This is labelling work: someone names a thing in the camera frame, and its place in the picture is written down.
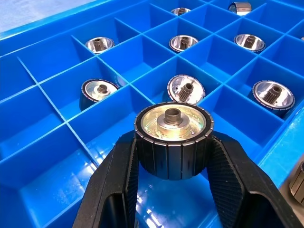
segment tray compartment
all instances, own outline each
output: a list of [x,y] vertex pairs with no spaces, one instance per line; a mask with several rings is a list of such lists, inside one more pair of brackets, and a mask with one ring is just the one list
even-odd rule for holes
[[134,81],[133,85],[154,103],[170,101],[167,85],[169,80],[176,75],[189,75],[198,79],[206,90],[206,96],[220,85],[219,81],[180,57],[175,57],[147,73]]
[[263,57],[304,76],[302,58],[304,57],[304,42],[294,37],[285,36],[278,40]]
[[283,123],[225,85],[202,100],[199,106],[210,112],[214,130],[238,140],[253,160]]
[[[95,169],[66,125],[0,162],[1,226],[44,226],[82,198]],[[10,213],[15,205],[20,210],[18,219]]]
[[274,1],[269,1],[254,12],[246,15],[248,19],[255,20],[281,32],[287,32],[303,19],[304,13]]
[[38,86],[0,104],[0,160],[62,123]]
[[153,5],[156,5],[158,7],[161,7],[162,9],[171,12],[171,10],[176,8],[187,8],[190,10],[193,10],[197,7],[200,7],[201,5],[205,4],[203,1],[200,0],[152,0],[151,3]]
[[89,24],[85,24],[72,31],[72,34],[84,45],[95,37],[107,37],[118,45],[132,37],[138,35],[138,32],[120,22],[115,18],[102,18]]
[[230,24],[226,28],[219,31],[217,34],[232,42],[234,37],[239,34],[255,35],[265,42],[266,48],[268,48],[282,36],[282,33],[246,18],[242,18]]
[[239,16],[207,4],[199,9],[185,14],[183,18],[211,32],[216,32],[233,21],[239,19]]
[[181,53],[205,73],[225,82],[255,55],[218,36],[211,36]]
[[172,52],[157,43],[138,36],[104,52],[100,58],[131,82],[173,56]]
[[188,35],[201,41],[211,33],[181,18],[176,18],[175,20],[171,20],[157,28],[151,29],[145,34],[169,50],[172,50],[169,46],[169,42],[174,36]]
[[122,87],[126,82],[100,59],[92,58],[41,84],[66,120],[81,112],[81,85],[89,79],[105,79]]
[[248,96],[248,94],[252,92],[252,86],[261,80],[277,81],[285,85],[294,94],[295,105],[284,116],[284,119],[303,101],[304,94],[301,88],[304,87],[304,78],[262,58],[257,59],[242,71],[238,72],[227,85],[239,91],[244,96]]
[[175,16],[154,5],[143,3],[128,8],[116,15],[116,17],[137,31],[145,32],[154,28]]
[[301,39],[302,37],[304,37],[304,20],[302,20],[300,23],[298,23],[296,26],[294,26],[289,32],[288,34]]
[[134,88],[126,86],[69,123],[101,164],[119,136],[134,129],[136,115],[150,105]]
[[149,187],[138,193],[136,207],[148,227],[207,227],[215,216],[209,183],[202,175],[182,181],[160,180],[151,174],[145,178]]
[[94,56],[70,35],[45,40],[23,49],[18,55],[38,82]]
[[34,85],[34,80],[14,55],[0,58],[0,101]]

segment metal bushing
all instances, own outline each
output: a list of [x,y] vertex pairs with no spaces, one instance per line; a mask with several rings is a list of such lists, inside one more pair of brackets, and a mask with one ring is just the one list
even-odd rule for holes
[[263,51],[266,47],[265,42],[261,38],[250,34],[237,35],[233,41],[242,48],[256,53]]
[[103,79],[90,79],[81,85],[79,108],[81,111],[87,109],[98,101],[105,99],[116,92],[118,86]]
[[100,54],[112,48],[115,43],[112,39],[107,37],[96,37],[86,42],[85,45],[94,54]]
[[301,162],[289,183],[289,189],[294,198],[304,206],[304,161]]
[[169,46],[175,52],[182,52],[196,43],[198,40],[192,36],[178,35],[169,41]]
[[206,95],[203,85],[189,75],[176,75],[167,85],[169,97],[173,101],[196,105]]
[[180,8],[175,8],[175,9],[171,10],[171,13],[173,13],[173,14],[176,15],[176,16],[180,16],[180,15],[182,15],[182,14],[184,14],[184,13],[188,13],[188,12],[190,12],[190,11],[191,11],[191,10],[188,9],[188,8],[180,7]]
[[162,179],[188,179],[209,160],[213,119],[192,104],[167,102],[142,110],[134,121],[139,161]]
[[230,6],[228,7],[228,10],[239,16],[245,16],[246,14],[251,12],[252,8],[251,8],[251,4],[249,2],[235,1],[230,4]]
[[295,97],[284,85],[263,80],[254,84],[249,97],[279,117],[283,117],[295,104]]

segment white surface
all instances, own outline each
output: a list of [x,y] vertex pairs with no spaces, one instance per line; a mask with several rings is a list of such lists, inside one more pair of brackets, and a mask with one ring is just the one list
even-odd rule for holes
[[0,0],[0,32],[70,10],[95,0]]

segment splined shaft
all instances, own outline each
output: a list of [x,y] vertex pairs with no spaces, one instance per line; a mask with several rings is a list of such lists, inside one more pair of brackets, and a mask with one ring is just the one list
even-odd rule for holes
[[191,95],[193,91],[193,85],[191,83],[186,83],[179,92],[179,100],[185,102]]
[[264,96],[263,100],[270,104],[273,104],[277,100],[277,98],[280,96],[281,92],[282,92],[281,87],[275,85],[271,89],[268,90],[268,92]]
[[179,12],[178,12],[178,15],[182,15],[186,12],[186,9],[185,8],[180,8],[179,9]]
[[255,36],[250,35],[250,36],[247,37],[247,39],[245,40],[244,47],[246,47],[246,48],[252,48],[252,46],[253,46],[255,40],[256,40]]
[[180,40],[180,48],[185,50],[188,48],[188,44],[189,44],[189,37],[182,37]]
[[96,51],[103,51],[105,50],[104,44],[102,43],[100,38],[96,38],[94,40],[94,47]]

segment blue plastic divider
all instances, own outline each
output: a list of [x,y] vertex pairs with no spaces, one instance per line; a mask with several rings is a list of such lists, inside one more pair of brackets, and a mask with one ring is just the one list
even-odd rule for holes
[[[167,83],[177,74],[203,84],[198,105],[215,130],[268,167],[269,148],[304,105],[304,14],[296,0],[255,0],[245,17],[229,12],[230,3],[113,0],[0,40],[0,227],[71,227],[96,167],[139,111],[168,100]],[[175,16],[176,7],[191,12]],[[266,49],[258,55],[234,44],[240,33],[259,36]],[[199,42],[175,53],[169,40],[182,34]],[[85,43],[97,36],[115,46],[93,54]],[[81,111],[80,88],[91,78],[119,89]],[[295,106],[284,118],[248,98],[259,80],[292,90]],[[205,171],[165,181],[140,167],[137,202],[140,227],[221,227]]]

